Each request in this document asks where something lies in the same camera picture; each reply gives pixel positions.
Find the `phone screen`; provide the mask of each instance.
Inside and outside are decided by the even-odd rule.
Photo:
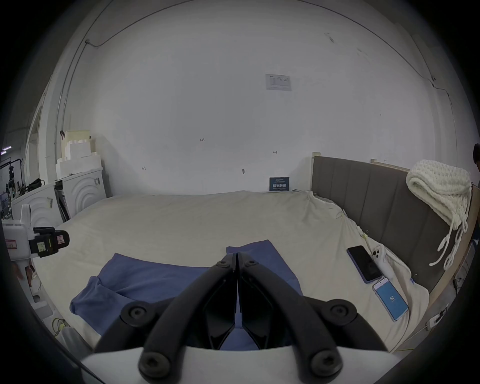
[[[365,283],[371,283],[382,276],[382,272],[362,245],[348,248],[347,252]]]

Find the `white wall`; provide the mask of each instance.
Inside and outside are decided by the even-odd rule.
[[[372,7],[317,2],[427,73]],[[163,3],[172,1],[115,1],[87,37],[103,42]],[[266,90],[266,73],[289,75],[292,92]],[[197,0],[87,46],[63,129],[91,130],[113,194],[265,191],[272,176],[307,189],[312,152],[407,168],[450,161],[456,144],[441,141],[453,129],[442,102],[391,47],[328,10]]]

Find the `cable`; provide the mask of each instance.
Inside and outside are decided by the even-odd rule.
[[[57,334],[57,332],[55,331],[55,328],[53,327],[53,323],[55,322],[55,320],[58,320],[58,317],[52,320],[52,331],[54,334]]]
[[[118,35],[120,32],[123,32],[125,29],[127,28],[130,28],[132,25],[134,24],[137,24],[139,21],[142,21],[143,19],[146,19],[147,17],[151,16],[151,15],[154,15],[155,13],[159,13],[161,11],[164,11],[165,9],[168,9],[168,8],[172,8],[172,7],[176,7],[177,5],[182,5],[182,4],[185,4],[185,3],[189,3],[191,1],[194,1],[194,0],[185,0],[185,1],[182,1],[180,3],[177,3],[177,4],[172,4],[172,5],[169,5],[168,7],[165,7],[165,8],[162,8],[162,9],[159,9],[158,11],[154,11],[152,13],[149,13],[148,15],[144,16],[144,17],[141,17],[140,19],[134,21],[133,23],[130,23],[128,24],[126,27],[123,27],[121,30],[119,30],[117,33],[115,33],[114,35],[110,36],[107,40],[105,40],[103,43],[101,44],[98,44],[98,45],[95,45],[95,44],[92,44],[90,43],[90,41],[87,39],[85,40],[85,43],[88,44],[88,45],[91,45],[95,48],[98,48],[98,47],[101,47],[102,45],[104,45],[107,41],[110,41],[111,39],[113,39],[116,35]]]
[[[88,27],[87,31],[85,32],[84,34],[84,37],[82,38],[82,41],[83,39],[86,38],[88,32],[90,32],[90,29],[92,29],[93,25],[95,24],[95,22],[98,20],[98,18],[102,15],[102,13],[105,11],[105,9],[107,9],[109,7],[109,5],[113,3],[113,0],[110,0],[110,2],[105,6],[104,9],[102,9],[102,11],[98,14],[98,16],[95,18],[95,20],[93,20],[93,23]],[[73,64],[73,60],[75,59],[75,56],[77,55],[77,52],[78,50],[80,49],[80,46],[82,45],[82,43],[80,43],[77,47],[77,49],[75,50],[75,53],[73,54],[73,58],[72,58],[72,61],[70,62],[70,65],[68,66],[68,69],[67,69],[67,74],[65,75],[65,80],[63,80],[63,85],[61,86],[61,92],[60,92],[60,98],[59,98],[59,105],[57,107],[57,118],[55,119],[55,137],[57,136],[57,126],[58,126],[58,121],[59,121],[59,112],[60,112],[60,103],[61,103],[61,95],[63,93],[63,89],[65,88],[65,83],[67,82],[67,77],[68,77],[68,73],[70,72],[70,68],[72,67],[72,64]],[[80,54],[80,56],[78,57],[78,60],[77,60],[77,64],[78,62],[80,61],[80,57],[82,56],[82,54]],[[55,138],[55,151],[57,150],[57,139]]]
[[[410,336],[407,340],[405,340],[402,344],[405,344],[407,341],[409,341],[413,336],[419,334],[421,331],[423,331],[424,329],[427,329],[428,326],[425,326],[423,327],[421,330],[419,330],[418,332],[415,332],[412,336]]]
[[[185,1],[182,1],[182,2],[180,2],[180,3],[172,4],[172,5],[169,5],[169,6],[165,7],[165,8],[162,8],[162,9],[159,9],[159,10],[154,11],[154,12],[152,12],[152,13],[149,13],[148,15],[141,17],[140,19],[134,21],[133,23],[128,24],[126,27],[123,27],[121,30],[119,30],[117,33],[115,33],[115,34],[113,34],[112,36],[110,36],[110,37],[109,37],[107,40],[105,40],[103,43],[100,43],[100,44],[97,44],[97,45],[96,45],[96,44],[92,44],[89,39],[85,40],[84,43],[85,43],[85,45],[90,45],[90,46],[95,47],[95,48],[101,47],[102,45],[104,45],[105,43],[107,43],[108,41],[110,41],[111,39],[113,39],[116,35],[120,34],[120,33],[123,32],[124,30],[130,28],[132,25],[140,22],[141,20],[144,20],[144,19],[146,19],[147,17],[149,17],[149,16],[151,16],[151,15],[154,15],[154,14],[156,14],[156,13],[159,13],[159,12],[161,12],[161,11],[164,11],[164,10],[166,10],[166,9],[168,9],[168,8],[172,8],[172,7],[175,7],[175,6],[177,6],[177,5],[182,5],[182,4],[191,2],[191,1],[194,1],[194,0],[185,0]],[[325,9],[325,10],[327,10],[327,11],[330,11],[330,12],[333,12],[333,13],[339,15],[339,16],[342,16],[342,17],[350,20],[351,22],[359,25],[360,27],[366,29],[367,31],[369,31],[369,32],[372,33],[373,35],[377,36],[380,40],[382,40],[385,44],[387,44],[391,49],[393,49],[393,51],[394,51],[397,55],[399,55],[399,56],[417,73],[418,76],[420,76],[420,77],[421,77],[422,79],[424,79],[424,80],[427,80],[427,81],[432,85],[433,88],[438,89],[438,90],[442,90],[442,91],[445,91],[445,92],[446,92],[447,97],[448,97],[448,101],[450,102],[450,111],[452,112],[453,126],[454,126],[454,130],[455,130],[456,166],[458,166],[458,141],[457,141],[457,134],[456,134],[455,116],[454,116],[454,113],[453,113],[453,103],[452,103],[452,99],[450,98],[450,94],[448,93],[448,91],[447,91],[445,88],[441,88],[441,87],[435,86],[435,84],[433,83],[433,81],[435,81],[435,80],[432,81],[432,80],[429,79],[428,77],[423,76],[423,75],[422,75],[400,52],[398,52],[391,44],[389,44],[385,39],[383,39],[382,37],[380,37],[378,34],[376,34],[374,31],[372,31],[372,30],[369,29],[368,27],[362,25],[362,24],[359,23],[358,21],[356,21],[356,20],[354,20],[354,19],[352,19],[352,18],[350,18],[350,17],[348,17],[348,16],[345,16],[344,14],[341,14],[340,12],[334,11],[333,9],[330,9],[330,8],[327,8],[327,7],[323,6],[323,5],[320,5],[320,4],[314,4],[314,3],[311,3],[311,2],[306,1],[306,0],[296,0],[296,1],[299,1],[299,2],[302,2],[302,3],[306,3],[306,4],[309,4],[309,5],[313,5],[313,6],[315,6],[315,7],[323,8],[323,9]],[[112,3],[112,2],[108,3],[108,5],[103,9],[103,11],[104,11],[111,3]],[[97,21],[97,19],[100,17],[100,15],[102,14],[102,12],[101,12],[101,13],[98,15],[98,17],[94,20],[94,23],[95,23],[95,22]],[[84,38],[86,37],[87,33],[90,31],[90,28],[88,29],[88,31],[87,31],[86,34],[84,35]],[[425,61],[425,58],[423,57],[423,55],[422,55],[421,52],[420,52],[420,55],[422,56],[423,61],[425,62],[425,65],[427,66],[427,69],[428,69],[428,71],[429,71],[429,73],[430,73],[430,76],[432,77],[432,79],[434,79],[434,77],[432,76],[432,73],[431,73],[431,71],[430,71],[430,68],[429,68],[429,66],[427,65],[427,62]]]
[[[445,92],[447,93],[448,101],[450,102],[450,111],[452,112],[453,127],[454,127],[454,130],[455,130],[456,166],[458,166],[458,142],[457,142],[457,138],[456,138],[455,117],[454,117],[454,115],[453,115],[453,103],[452,103],[452,99],[450,98],[450,94],[448,93],[448,91],[447,91],[445,88],[440,88],[440,87],[435,86],[435,85],[433,84],[433,81],[432,81],[432,80],[430,80],[428,77],[425,77],[425,76],[421,75],[420,72],[418,72],[417,69],[416,69],[400,52],[398,52],[392,45],[390,45],[385,39],[383,39],[382,37],[380,37],[379,35],[377,35],[374,31],[372,31],[371,29],[367,28],[366,26],[360,24],[358,21],[355,21],[355,20],[351,19],[350,17],[345,16],[345,15],[341,14],[340,12],[334,11],[333,9],[327,8],[327,7],[323,6],[323,5],[310,3],[310,2],[308,2],[308,1],[306,1],[306,0],[296,0],[296,1],[300,1],[300,2],[302,2],[302,3],[306,3],[306,4],[310,4],[310,5],[314,5],[314,6],[316,6],[316,7],[320,7],[320,8],[326,9],[326,10],[328,10],[328,11],[330,11],[330,12],[336,13],[336,14],[339,15],[339,16],[345,17],[346,19],[348,19],[348,20],[354,22],[355,24],[361,26],[362,28],[366,29],[366,30],[369,31],[370,33],[372,33],[372,34],[374,34],[375,36],[377,36],[380,40],[382,40],[385,44],[387,44],[391,49],[393,49],[393,50],[397,53],[397,55],[399,55],[410,67],[412,67],[412,69],[417,73],[418,76],[420,76],[420,77],[421,77],[422,79],[424,79],[424,80],[427,80],[427,81],[432,85],[433,88],[439,89],[439,90],[443,90],[443,91],[445,91]]]

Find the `label sticker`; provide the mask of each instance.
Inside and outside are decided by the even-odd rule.
[[[15,240],[5,240],[8,249],[17,249],[17,242]]]
[[[37,243],[36,245],[38,247],[39,252],[44,252],[47,250],[45,243],[43,241],[41,241],[40,243]]]

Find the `blue cloth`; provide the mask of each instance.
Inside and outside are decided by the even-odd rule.
[[[259,241],[239,248],[227,247],[227,253],[233,252],[248,252],[253,259],[271,269],[301,294],[297,278],[270,241]],[[102,335],[126,304],[136,300],[153,303],[178,296],[208,269],[152,263],[116,253],[98,276],[92,276],[87,286],[71,301],[70,311],[82,317]],[[238,299],[237,309],[236,329],[225,340],[222,349],[257,349],[241,327]]]

